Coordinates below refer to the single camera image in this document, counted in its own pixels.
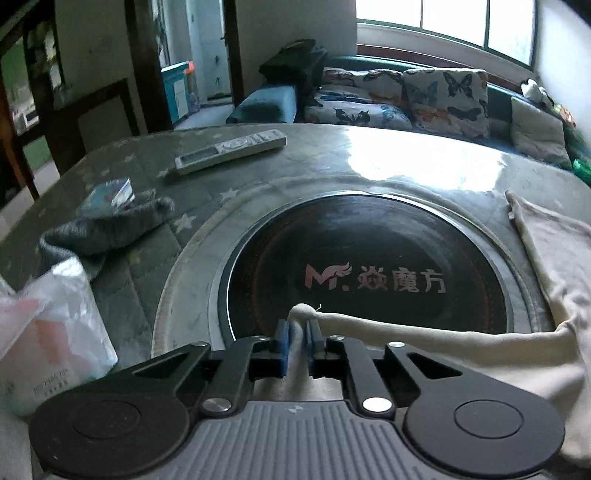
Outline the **white remote control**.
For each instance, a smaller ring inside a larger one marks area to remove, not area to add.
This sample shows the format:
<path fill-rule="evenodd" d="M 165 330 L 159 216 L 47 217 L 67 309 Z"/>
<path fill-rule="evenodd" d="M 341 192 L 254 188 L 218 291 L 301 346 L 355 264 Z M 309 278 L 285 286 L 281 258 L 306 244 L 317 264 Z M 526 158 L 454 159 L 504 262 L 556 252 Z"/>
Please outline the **white remote control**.
<path fill-rule="evenodd" d="M 286 146 L 287 136 L 280 130 L 257 132 L 177 156 L 175 171 L 179 175 L 186 175 Z"/>

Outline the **round black induction cooktop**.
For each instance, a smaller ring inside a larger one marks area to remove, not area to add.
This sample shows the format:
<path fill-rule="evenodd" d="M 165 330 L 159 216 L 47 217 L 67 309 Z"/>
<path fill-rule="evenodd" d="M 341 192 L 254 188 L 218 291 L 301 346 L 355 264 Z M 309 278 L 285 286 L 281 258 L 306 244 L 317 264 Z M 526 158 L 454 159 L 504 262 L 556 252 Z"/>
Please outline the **round black induction cooktop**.
<path fill-rule="evenodd" d="M 270 335 L 294 305 L 453 331 L 512 325 L 490 257 L 450 219 L 417 203 L 325 195 L 271 212 L 238 241 L 221 274 L 226 340 Z"/>

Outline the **upright butterfly cushion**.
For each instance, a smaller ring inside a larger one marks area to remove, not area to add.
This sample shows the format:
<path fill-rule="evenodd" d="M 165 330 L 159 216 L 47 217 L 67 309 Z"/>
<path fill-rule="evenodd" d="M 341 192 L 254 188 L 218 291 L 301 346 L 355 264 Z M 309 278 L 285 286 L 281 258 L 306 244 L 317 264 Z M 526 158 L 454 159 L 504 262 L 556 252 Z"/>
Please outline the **upright butterfly cushion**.
<path fill-rule="evenodd" d="M 419 129 L 466 138 L 489 138 L 488 73 L 478 69 L 416 68 L 403 73 Z"/>

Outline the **dark grey sock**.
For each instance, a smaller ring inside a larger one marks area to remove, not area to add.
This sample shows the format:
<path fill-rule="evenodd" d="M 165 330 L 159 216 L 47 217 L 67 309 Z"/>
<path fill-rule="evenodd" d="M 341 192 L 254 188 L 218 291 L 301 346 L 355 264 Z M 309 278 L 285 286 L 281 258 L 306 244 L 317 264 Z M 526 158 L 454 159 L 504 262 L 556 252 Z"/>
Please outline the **dark grey sock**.
<path fill-rule="evenodd" d="M 100 218 L 80 217 L 45 231 L 38 241 L 38 274 L 72 257 L 82 264 L 89 280 L 98 276 L 107 255 L 122 249 L 160 226 L 175 210 L 169 197 L 154 190 L 141 192 L 118 213 Z"/>

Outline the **green plastic bowl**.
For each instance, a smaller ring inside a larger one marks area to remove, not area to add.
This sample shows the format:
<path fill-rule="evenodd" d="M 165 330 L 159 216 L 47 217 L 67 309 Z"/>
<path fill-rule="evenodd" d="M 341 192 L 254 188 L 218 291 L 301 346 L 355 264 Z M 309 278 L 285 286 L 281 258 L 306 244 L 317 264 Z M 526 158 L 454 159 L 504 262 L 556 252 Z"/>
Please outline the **green plastic bowl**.
<path fill-rule="evenodd" d="M 586 185 L 591 186 L 591 167 L 585 162 L 575 159 L 572 166 L 573 174 Z"/>

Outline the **dark wooden chair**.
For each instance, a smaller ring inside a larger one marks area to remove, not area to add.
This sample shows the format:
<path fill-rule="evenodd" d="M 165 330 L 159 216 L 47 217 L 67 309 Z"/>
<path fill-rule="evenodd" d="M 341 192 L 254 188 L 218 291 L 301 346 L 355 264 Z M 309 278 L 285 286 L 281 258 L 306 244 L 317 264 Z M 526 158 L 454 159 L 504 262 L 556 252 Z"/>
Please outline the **dark wooden chair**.
<path fill-rule="evenodd" d="M 111 83 L 49 113 L 23 132 L 12 119 L 6 93 L 1 93 L 1 147 L 19 184 L 33 199 L 40 197 L 26 150 L 45 141 L 50 160 L 64 174 L 88 153 L 115 140 L 138 136 L 128 82 Z"/>

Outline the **panda plush toy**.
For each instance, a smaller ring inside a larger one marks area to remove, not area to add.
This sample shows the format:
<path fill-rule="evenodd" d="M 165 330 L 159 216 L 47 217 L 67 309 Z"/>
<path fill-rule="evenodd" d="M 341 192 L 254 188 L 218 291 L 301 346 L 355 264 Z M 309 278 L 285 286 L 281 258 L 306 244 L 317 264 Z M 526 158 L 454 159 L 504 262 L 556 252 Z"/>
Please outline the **panda plush toy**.
<path fill-rule="evenodd" d="M 554 106 L 554 101 L 548 95 L 546 89 L 540 86 L 533 78 L 522 81 L 521 90 L 523 96 L 532 103 L 544 106 L 545 108 Z"/>

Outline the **plain grey cushion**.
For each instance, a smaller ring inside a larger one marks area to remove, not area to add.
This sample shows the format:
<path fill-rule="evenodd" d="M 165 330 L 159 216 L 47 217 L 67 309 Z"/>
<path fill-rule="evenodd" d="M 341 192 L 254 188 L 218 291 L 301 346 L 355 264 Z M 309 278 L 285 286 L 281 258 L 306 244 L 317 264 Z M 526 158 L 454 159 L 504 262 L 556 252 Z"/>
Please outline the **plain grey cushion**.
<path fill-rule="evenodd" d="M 529 157 L 570 170 L 572 163 L 562 122 L 517 97 L 511 98 L 511 108 L 511 138 L 515 148 Z"/>

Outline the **small shiny packet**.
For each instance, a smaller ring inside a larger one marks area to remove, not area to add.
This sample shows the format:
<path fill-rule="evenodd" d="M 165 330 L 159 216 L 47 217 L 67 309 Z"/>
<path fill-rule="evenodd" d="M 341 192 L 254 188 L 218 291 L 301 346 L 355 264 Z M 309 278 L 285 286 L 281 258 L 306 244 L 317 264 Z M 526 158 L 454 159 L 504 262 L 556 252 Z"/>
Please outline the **small shiny packet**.
<path fill-rule="evenodd" d="M 78 206 L 79 217 L 100 218 L 114 215 L 135 198 L 129 178 L 110 180 L 94 187 Z"/>

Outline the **cream white garment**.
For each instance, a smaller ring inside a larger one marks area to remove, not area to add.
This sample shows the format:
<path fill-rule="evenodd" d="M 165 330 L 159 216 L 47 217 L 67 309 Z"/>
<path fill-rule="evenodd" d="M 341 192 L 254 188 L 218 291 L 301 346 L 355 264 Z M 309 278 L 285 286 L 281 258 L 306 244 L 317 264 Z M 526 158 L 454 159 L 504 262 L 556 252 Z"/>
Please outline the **cream white garment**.
<path fill-rule="evenodd" d="M 254 392 L 270 400 L 334 400 L 334 380 L 308 377 L 304 323 L 317 320 L 325 334 L 343 334 L 377 349 L 400 340 L 538 394 L 562 415 L 569 463 L 590 466 L 590 225 L 508 190 L 507 215 L 520 236 L 538 285 L 526 311 L 529 325 L 512 333 L 486 334 L 399 324 L 339 313 L 300 303 L 287 316 L 294 343 L 288 378 L 259 382 Z"/>

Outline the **flat butterfly cushion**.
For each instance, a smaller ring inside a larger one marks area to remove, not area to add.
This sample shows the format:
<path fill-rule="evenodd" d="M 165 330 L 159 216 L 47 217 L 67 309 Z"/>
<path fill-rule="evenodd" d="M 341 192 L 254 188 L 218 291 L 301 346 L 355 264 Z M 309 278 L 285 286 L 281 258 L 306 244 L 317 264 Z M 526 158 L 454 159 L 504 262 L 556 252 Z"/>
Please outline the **flat butterfly cushion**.
<path fill-rule="evenodd" d="M 409 131 L 403 74 L 390 69 L 325 67 L 322 84 L 304 107 L 304 121 Z"/>

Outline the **tissue pack in plastic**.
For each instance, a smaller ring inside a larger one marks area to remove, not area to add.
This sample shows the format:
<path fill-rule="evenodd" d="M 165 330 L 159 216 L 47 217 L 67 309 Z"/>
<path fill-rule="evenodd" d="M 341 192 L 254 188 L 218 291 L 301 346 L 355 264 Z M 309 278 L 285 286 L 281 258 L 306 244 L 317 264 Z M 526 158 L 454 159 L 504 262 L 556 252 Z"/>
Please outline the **tissue pack in plastic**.
<path fill-rule="evenodd" d="M 81 262 L 69 258 L 19 292 L 1 283 L 1 400 L 19 417 L 105 376 L 118 362 Z"/>

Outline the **teal cabinet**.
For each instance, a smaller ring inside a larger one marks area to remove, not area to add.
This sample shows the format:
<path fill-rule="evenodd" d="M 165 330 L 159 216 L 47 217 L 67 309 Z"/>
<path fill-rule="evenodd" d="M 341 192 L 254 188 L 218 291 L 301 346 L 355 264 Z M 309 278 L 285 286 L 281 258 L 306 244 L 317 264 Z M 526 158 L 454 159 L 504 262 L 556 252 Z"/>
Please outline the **teal cabinet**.
<path fill-rule="evenodd" d="M 191 61 L 172 64 L 160 70 L 172 124 L 176 124 L 189 114 L 190 93 L 187 76 L 192 71 Z"/>

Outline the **black bag on sofa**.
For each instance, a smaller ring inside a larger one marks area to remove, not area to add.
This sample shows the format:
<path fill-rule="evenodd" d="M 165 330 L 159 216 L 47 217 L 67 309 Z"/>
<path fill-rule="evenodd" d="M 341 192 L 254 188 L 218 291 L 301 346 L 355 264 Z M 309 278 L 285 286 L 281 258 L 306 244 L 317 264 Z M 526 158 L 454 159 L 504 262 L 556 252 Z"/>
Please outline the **black bag on sofa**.
<path fill-rule="evenodd" d="M 293 85 L 301 92 L 320 87 L 328 50 L 315 39 L 300 39 L 284 45 L 259 66 L 267 83 Z"/>

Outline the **grey quilted star tablecloth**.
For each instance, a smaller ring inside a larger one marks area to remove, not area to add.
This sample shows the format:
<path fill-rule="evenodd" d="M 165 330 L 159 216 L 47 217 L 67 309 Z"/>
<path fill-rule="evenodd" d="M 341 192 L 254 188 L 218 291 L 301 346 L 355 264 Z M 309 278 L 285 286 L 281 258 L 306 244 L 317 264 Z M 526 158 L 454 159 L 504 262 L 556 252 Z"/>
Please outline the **grey quilted star tablecloth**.
<path fill-rule="evenodd" d="M 123 364 L 149 351 L 168 274 L 189 239 L 219 213 L 249 227 L 310 195 L 360 190 L 423 200 L 461 222 L 509 284 L 513 329 L 548 330 L 547 311 L 509 220 L 512 191 L 579 220 L 590 190 L 572 173 L 462 140 L 363 127 L 283 125 L 287 146 L 175 178 L 174 158 L 252 133 L 209 127 L 119 140 L 87 155 L 37 200 L 1 243 L 1 273 L 21 288 L 38 274 L 40 236 L 65 231 L 90 271 L 94 295 Z"/>

